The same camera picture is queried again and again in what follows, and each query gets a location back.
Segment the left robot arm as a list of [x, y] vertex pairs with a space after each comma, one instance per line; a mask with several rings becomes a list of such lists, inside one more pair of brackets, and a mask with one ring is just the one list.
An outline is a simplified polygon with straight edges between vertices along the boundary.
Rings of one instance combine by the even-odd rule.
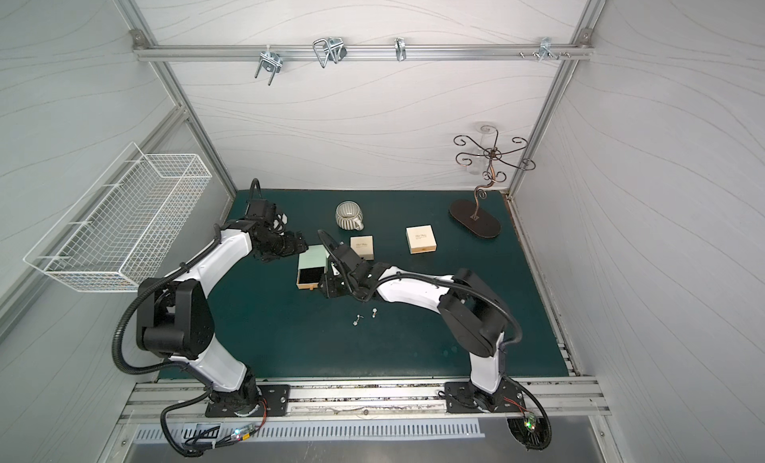
[[[242, 412], [261, 399], [251, 369], [237, 361], [215, 335], [207, 298], [239, 261], [251, 255], [264, 262], [308, 250], [301, 233], [287, 231], [287, 216], [264, 198], [250, 198], [239, 219], [214, 227], [213, 240], [189, 261], [162, 278], [139, 285], [137, 297], [121, 316], [112, 341], [112, 358], [126, 375], [147, 375], [176, 367], [210, 389], [214, 402]], [[163, 361], [146, 367], [128, 363], [124, 339], [135, 320], [135, 344]]]

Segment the mint green jewelry box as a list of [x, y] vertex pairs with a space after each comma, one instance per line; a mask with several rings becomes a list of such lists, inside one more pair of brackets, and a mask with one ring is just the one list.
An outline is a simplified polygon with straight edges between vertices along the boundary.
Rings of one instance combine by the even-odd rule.
[[327, 270], [327, 253], [323, 245], [309, 246], [299, 255], [296, 285], [299, 290], [314, 290], [320, 287]]

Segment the small cream jewelry box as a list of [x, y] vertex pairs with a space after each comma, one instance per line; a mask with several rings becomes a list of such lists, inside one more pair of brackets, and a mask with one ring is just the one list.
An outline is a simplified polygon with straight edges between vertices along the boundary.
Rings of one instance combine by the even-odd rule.
[[366, 261], [375, 259], [373, 236], [353, 236], [350, 239], [350, 246], [361, 259]]

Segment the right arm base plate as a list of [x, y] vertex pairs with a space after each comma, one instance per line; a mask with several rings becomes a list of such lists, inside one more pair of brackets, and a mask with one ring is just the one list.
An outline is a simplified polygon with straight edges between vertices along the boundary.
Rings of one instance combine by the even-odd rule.
[[437, 396], [445, 401], [450, 414], [527, 412], [522, 389], [507, 379], [501, 381], [494, 393], [487, 393], [468, 381], [448, 381]]

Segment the large cream jewelry box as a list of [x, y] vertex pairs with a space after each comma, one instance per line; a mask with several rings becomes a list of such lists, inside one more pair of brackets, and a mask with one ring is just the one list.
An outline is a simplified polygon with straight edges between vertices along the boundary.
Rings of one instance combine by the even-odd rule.
[[406, 228], [406, 241], [410, 254], [432, 253], [437, 249], [434, 231], [430, 225], [414, 226]]

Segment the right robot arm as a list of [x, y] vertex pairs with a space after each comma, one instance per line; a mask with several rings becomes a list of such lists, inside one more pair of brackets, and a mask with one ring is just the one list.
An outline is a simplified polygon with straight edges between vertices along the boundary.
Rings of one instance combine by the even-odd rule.
[[523, 339], [508, 305], [476, 273], [430, 276], [362, 259], [350, 245], [318, 232], [328, 254], [327, 284], [360, 303], [379, 300], [438, 314], [470, 356], [470, 384], [482, 396], [496, 395], [505, 377], [506, 347]]

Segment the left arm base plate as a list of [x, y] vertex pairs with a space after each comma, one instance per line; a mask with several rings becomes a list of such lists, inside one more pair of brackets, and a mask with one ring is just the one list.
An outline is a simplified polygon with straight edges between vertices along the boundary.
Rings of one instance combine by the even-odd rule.
[[259, 399], [249, 403], [234, 403], [213, 393], [205, 409], [207, 418], [245, 418], [285, 416], [290, 397], [290, 385], [258, 385]]

